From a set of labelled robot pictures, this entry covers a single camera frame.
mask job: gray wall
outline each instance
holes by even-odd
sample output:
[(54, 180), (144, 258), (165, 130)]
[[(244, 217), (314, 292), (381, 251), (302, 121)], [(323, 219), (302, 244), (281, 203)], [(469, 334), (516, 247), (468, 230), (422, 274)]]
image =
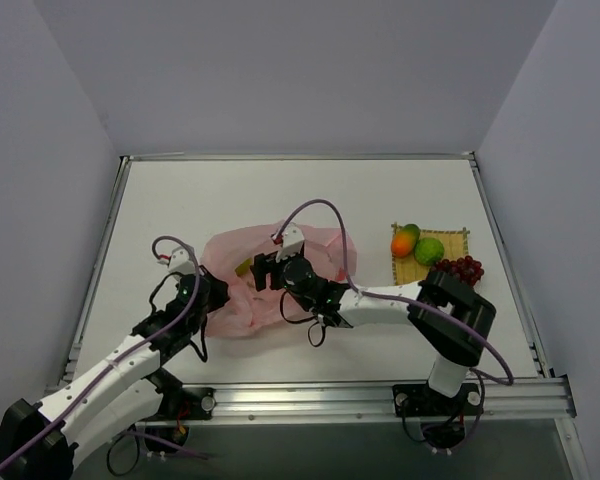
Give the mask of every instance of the gray wall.
[(119, 153), (463, 151), (554, 0), (36, 0)]
[(600, 1), (558, 2), (479, 160), (600, 479)]
[(32, 2), (0, 0), (0, 419), (57, 372), (117, 166)]

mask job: pink plastic bag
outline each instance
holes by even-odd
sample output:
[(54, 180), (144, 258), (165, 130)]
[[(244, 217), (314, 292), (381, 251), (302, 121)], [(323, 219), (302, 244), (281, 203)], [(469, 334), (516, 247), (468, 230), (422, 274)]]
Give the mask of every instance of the pink plastic bag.
[[(259, 253), (268, 254), (279, 247), (271, 235), (282, 222), (241, 228), (215, 235), (204, 247), (200, 263), (220, 280), (229, 284), (229, 302), (209, 314), (206, 334), (210, 337), (242, 337), (265, 325), (283, 321), (280, 296), (283, 290), (257, 292), (251, 270), (238, 276), (236, 268)], [(304, 254), (316, 274), (329, 280), (344, 280), (342, 235), (339, 228), (315, 228), (298, 225), (305, 237)], [(356, 271), (357, 252), (347, 235), (349, 273)], [(304, 318), (304, 312), (287, 295), (284, 313), (289, 319)]]

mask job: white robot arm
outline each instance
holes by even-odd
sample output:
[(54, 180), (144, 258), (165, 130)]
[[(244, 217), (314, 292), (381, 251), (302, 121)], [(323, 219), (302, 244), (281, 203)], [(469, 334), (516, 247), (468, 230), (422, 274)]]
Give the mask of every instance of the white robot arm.
[[(496, 314), (495, 307), (468, 285), (442, 272), (432, 272), (422, 282), (387, 287), (358, 288), (315, 274), (304, 257), (304, 237), (289, 223), (273, 236), (280, 250), (258, 255), (252, 271), (256, 288), (285, 289), (324, 327), (352, 328), (367, 323), (412, 323), (437, 350), (428, 386), (445, 397), (456, 396), (471, 367), (478, 365)], [(417, 299), (428, 310), (405, 305)], [(440, 318), (438, 307), (451, 304), (451, 320)]]
[[(207, 313), (225, 305), (228, 287), (204, 267), (197, 278), (196, 266), (184, 248), (173, 251), (168, 268), (180, 279), (176, 297), (164, 310), (152, 312), (118, 347), (70, 385), (34, 405), (21, 399), (6, 411), (0, 426), (2, 478), (68, 479), (96, 448), (129, 425), (156, 415), (174, 418), (185, 402), (203, 418), (210, 418), (213, 405), (209, 408), (205, 397), (212, 390), (197, 395), (185, 391), (163, 366), (204, 328)], [(175, 324), (165, 330), (171, 323)], [(23, 444), (54, 422), (58, 424), (48, 434), (4, 465)]]

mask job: woven placemat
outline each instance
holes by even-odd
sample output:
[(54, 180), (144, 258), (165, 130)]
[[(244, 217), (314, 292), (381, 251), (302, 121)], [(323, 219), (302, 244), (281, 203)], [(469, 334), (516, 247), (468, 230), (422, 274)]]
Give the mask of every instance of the woven placemat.
[[(401, 228), (394, 223), (391, 225), (393, 234)], [(469, 254), (469, 230), (420, 230), (420, 238), (437, 238), (444, 245), (444, 258), (456, 259)], [(413, 254), (405, 258), (393, 257), (393, 281), (396, 285), (424, 280), (429, 273), (429, 267), (425, 267), (416, 262)]]

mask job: white tabletop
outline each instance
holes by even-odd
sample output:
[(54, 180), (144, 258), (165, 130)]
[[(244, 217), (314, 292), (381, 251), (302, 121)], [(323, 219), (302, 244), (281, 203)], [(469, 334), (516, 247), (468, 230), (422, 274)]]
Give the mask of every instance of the white tabletop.
[[(113, 350), (149, 313), (147, 297), (165, 275), (149, 247), (180, 237), (202, 254), (220, 232), (274, 223), (306, 200), (334, 202), (358, 250), (357, 283), (391, 285), (391, 224), (470, 230), (469, 251), (486, 271), (479, 292), (497, 309), (489, 341), (516, 377), (537, 376), (471, 167), (465, 160), (175, 161), (133, 163), (88, 319), (77, 373)], [(336, 226), (313, 206), (298, 223)], [(162, 306), (173, 296), (158, 296)], [(320, 348), (306, 325), (267, 327), (247, 338), (208, 339), (202, 364), (187, 348), (166, 367), (185, 383), (418, 380), (435, 351), (412, 326), (329, 329)], [(502, 371), (485, 352), (482, 369)]]

